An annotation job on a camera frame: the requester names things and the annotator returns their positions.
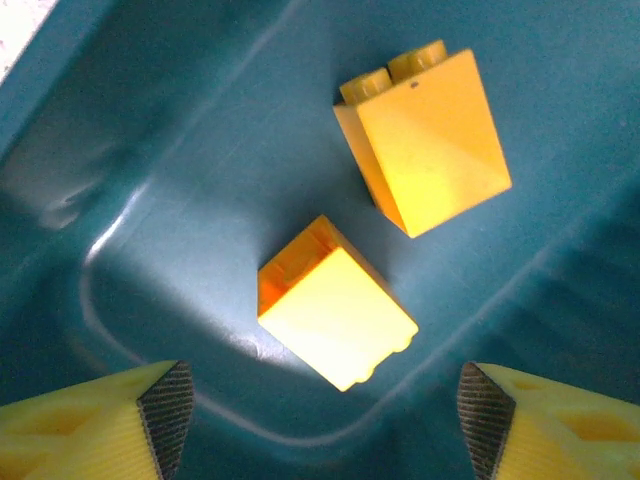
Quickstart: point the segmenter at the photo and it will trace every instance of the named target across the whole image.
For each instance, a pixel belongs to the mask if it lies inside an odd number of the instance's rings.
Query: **plastic tray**
[[[637,5],[61,0],[0,88],[0,403],[192,363],[179,478],[471,479],[460,366],[640,402]],[[471,47],[514,187],[410,240],[338,86]],[[256,322],[256,272],[326,214],[420,325],[340,393]]]

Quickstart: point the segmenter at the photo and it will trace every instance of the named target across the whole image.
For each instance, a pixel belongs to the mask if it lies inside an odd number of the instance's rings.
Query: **lego brick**
[[[437,41],[388,67],[343,85],[334,112],[376,205],[413,238],[511,178],[471,50]]]
[[[465,365],[458,412],[478,479],[637,478],[640,407],[498,365]]]
[[[173,478],[193,409],[184,362],[159,362],[0,407],[0,478]]]
[[[258,321],[341,391],[366,381],[418,326],[321,216],[258,273]]]

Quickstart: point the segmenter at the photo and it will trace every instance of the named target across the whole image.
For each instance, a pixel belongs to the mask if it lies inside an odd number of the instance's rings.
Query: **lego stud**
[[[424,72],[447,58],[447,48],[442,40],[411,50],[397,56],[389,62],[389,71],[394,83],[406,80],[413,75]]]
[[[340,93],[347,105],[355,105],[392,87],[391,77],[386,68],[365,73],[340,87]]]

